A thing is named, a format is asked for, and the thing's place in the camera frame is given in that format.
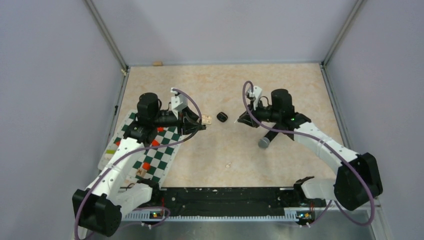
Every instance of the small wooden piece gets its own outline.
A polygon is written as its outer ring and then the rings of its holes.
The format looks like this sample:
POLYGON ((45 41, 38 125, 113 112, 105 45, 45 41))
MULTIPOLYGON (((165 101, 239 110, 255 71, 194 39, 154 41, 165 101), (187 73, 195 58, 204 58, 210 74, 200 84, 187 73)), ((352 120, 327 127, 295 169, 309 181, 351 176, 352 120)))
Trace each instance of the small wooden piece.
POLYGON ((164 65, 164 63, 161 61, 154 61, 151 64, 153 65, 153 67, 162 67, 164 65))
POLYGON ((135 175, 139 176, 140 178, 144 178, 147 171, 150 169, 150 164, 145 162, 143 163, 143 166, 141 166, 137 172, 135 173, 135 175))

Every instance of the wooden block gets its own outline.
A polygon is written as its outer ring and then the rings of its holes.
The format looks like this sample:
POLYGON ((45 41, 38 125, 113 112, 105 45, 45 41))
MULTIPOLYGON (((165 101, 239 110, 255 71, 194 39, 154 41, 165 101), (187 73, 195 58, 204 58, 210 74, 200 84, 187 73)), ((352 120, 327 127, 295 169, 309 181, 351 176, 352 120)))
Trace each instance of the wooden block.
POLYGON ((140 167, 135 174, 139 176, 140 178, 144 178, 146 173, 147 173, 147 170, 140 167))
POLYGON ((164 65, 164 63, 161 61, 154 61, 151 64, 153 65, 153 67, 161 67, 164 65))

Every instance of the enclosure wall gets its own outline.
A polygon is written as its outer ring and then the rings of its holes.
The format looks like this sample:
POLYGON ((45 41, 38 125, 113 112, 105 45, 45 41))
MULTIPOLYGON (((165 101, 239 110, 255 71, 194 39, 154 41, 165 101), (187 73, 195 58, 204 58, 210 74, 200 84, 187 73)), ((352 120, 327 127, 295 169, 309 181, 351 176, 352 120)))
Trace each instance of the enclosure wall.
POLYGON ((320 62, 356 0, 94 0, 128 65, 320 62))
POLYGON ((328 66, 353 148, 378 161, 394 239, 422 239, 424 1, 369 0, 328 66))
POLYGON ((69 239, 121 83, 82 0, 0 1, 0 239, 69 239))

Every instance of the metal frame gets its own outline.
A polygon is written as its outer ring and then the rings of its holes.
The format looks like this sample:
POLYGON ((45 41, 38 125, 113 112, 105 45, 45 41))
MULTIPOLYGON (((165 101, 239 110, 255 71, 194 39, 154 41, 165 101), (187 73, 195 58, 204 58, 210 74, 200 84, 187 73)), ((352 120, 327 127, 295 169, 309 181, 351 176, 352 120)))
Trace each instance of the metal frame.
POLYGON ((359 11, 362 9, 364 4, 367 2, 367 0, 357 0, 355 5, 353 6, 352 11, 350 11, 349 16, 347 17, 346 21, 343 24, 343 27, 341 27, 340 32, 338 33, 337 37, 335 38, 334 42, 332 43, 330 49, 328 50, 324 60, 322 61, 322 65, 326 67, 331 58, 333 57, 334 52, 336 51, 339 44, 344 39, 346 33, 349 31, 349 29, 352 26, 352 23, 354 22, 355 18, 358 16, 359 11))
POLYGON ((116 105, 114 106, 114 108, 115 108, 114 111, 115 112, 114 112, 114 115, 113 115, 112 123, 111 123, 110 128, 109 128, 109 135, 107 137, 107 141, 106 141, 106 146, 105 147, 107 147, 109 141, 111 140, 111 138, 115 134, 115 128, 117 127, 118 116, 119 116, 119 112, 121 111, 121 105, 122 105, 122 101, 124 99, 125 89, 127 88, 128 77, 130 76, 130 69, 131 68, 128 68, 126 70, 126 74, 123 77, 122 84, 120 86, 118 99, 117 99, 116 105))
MULTIPOLYGON (((120 53, 118 46, 116 45, 114 39, 112 38, 112 35, 110 34, 108 28, 106 27, 104 21, 102 20, 102 17, 100 15, 100 13, 98 12, 95 4, 93 3, 93 0, 83 0, 83 2, 85 3, 87 9, 89 10, 89 12, 91 13, 93 20, 95 21, 96 25, 98 26, 98 29, 100 30, 101 34, 103 35, 106 43, 108 44, 111 52, 113 53, 114 57, 118 60, 119 64, 122 67, 122 72, 124 73, 124 78, 122 80, 122 85, 121 85, 121 89, 119 91, 119 96, 118 96, 118 100, 116 102, 116 106, 115 106, 115 114, 113 116, 113 120, 109 129, 109 138, 111 136, 113 136, 114 131, 115 131, 115 127, 118 121, 118 114, 121 108, 121 104, 122 104, 122 100, 124 98, 124 93, 125 93, 125 89, 127 86, 127 82, 128 82, 128 77, 129 77, 129 71, 130 68, 129 66, 126 64, 122 54, 120 53)), ((356 19, 356 17, 358 16, 358 13, 360 12, 360 10, 362 9, 362 7, 364 6, 364 4, 366 3, 366 0, 357 0, 355 5, 353 6, 352 11, 350 12, 350 14, 348 15, 343 27, 340 29, 337 37, 335 38, 334 42, 332 43, 329 51, 327 52, 324 60, 319 64, 320 69, 321 69, 321 73, 322 73, 322 77, 324 79, 324 83, 325 83, 325 87, 327 89, 328 92, 328 96, 330 98, 330 102, 335 114, 335 118, 337 121, 337 125, 342 137, 342 141, 343 144, 348 147, 348 148, 352 148, 352 141, 350 139, 350 135, 348 132, 348 129, 346 127, 345 124, 345 119, 344 119, 344 115, 341 111, 341 108, 338 104, 338 99, 337 96, 334 92, 334 87, 331 81, 331 78, 328 74, 327 71, 327 66, 329 64, 329 62, 331 61, 334 53, 336 52, 336 50, 338 49, 339 45, 341 44, 341 42, 343 41, 344 37, 346 36, 346 34, 349 32, 349 29, 351 28, 354 20, 356 19)), ((331 207, 329 209, 329 211, 335 211, 338 210, 335 207, 331 207)), ((372 222, 371 224, 371 228, 372 231, 374 233, 375 239, 376 240, 392 240, 392 234, 390 231, 390 228, 386 222, 386 219, 384 217, 384 213, 381 209, 381 206, 378 204, 376 206, 376 214, 375 214, 375 220, 372 222)))
POLYGON ((87 9, 91 13, 94 19, 94 22, 96 23, 98 29, 100 30, 101 35, 103 35, 104 40, 106 41, 107 45, 109 46, 116 60, 118 60, 119 64, 121 65, 121 68, 126 72, 128 70, 128 65, 126 64, 124 58, 122 57, 122 54, 118 49, 118 46, 116 45, 114 39, 112 38, 111 33, 109 32, 108 28, 105 25, 105 22, 100 16, 100 13, 97 11, 97 8, 94 5, 93 1, 83 0, 83 2, 85 3, 87 9))

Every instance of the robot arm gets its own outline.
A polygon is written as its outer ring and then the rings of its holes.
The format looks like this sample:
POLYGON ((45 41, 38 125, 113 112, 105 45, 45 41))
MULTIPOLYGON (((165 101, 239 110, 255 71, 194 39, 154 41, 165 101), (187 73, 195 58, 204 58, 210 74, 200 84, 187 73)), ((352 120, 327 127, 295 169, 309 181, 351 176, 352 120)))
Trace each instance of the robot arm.
POLYGON ((149 146, 158 134, 157 128, 175 126, 180 135, 206 129, 205 125, 197 122, 201 116, 189 109, 186 97, 177 94, 173 89, 171 93, 176 94, 171 98, 171 110, 161 110, 162 103, 154 93, 144 93, 140 96, 136 119, 125 131, 112 159, 85 190, 78 189, 74 193, 72 203, 76 216, 88 191, 100 176, 105 174, 82 208, 78 221, 80 227, 110 237, 116 232, 125 215, 151 200, 153 188, 147 184, 136 183, 124 192, 119 192, 119 189, 144 151, 128 153, 149 146))
MULTIPOLYGON (((366 182, 373 197, 383 192, 377 161, 374 156, 369 153, 361 155, 340 145, 318 129, 308 117, 295 112, 295 107, 292 105, 292 96, 286 89, 276 89, 272 91, 272 105, 268 106, 263 106, 262 101, 260 101, 259 98, 261 94, 262 89, 258 86, 253 87, 253 92, 249 90, 246 93, 247 98, 250 99, 248 107, 253 116, 260 122, 276 123, 279 130, 312 135, 319 139, 319 141, 317 141, 305 135, 293 134, 290 132, 284 133, 293 141, 301 143, 313 151, 336 174, 335 179, 306 177, 298 180, 294 184, 294 189, 297 191, 300 201, 304 199, 335 200, 346 209, 352 211, 369 200, 365 189, 352 171, 350 171, 335 154, 325 147, 324 143, 333 148, 353 166, 366 182)), ((250 127, 259 127, 247 112, 244 112, 237 121, 250 127)))

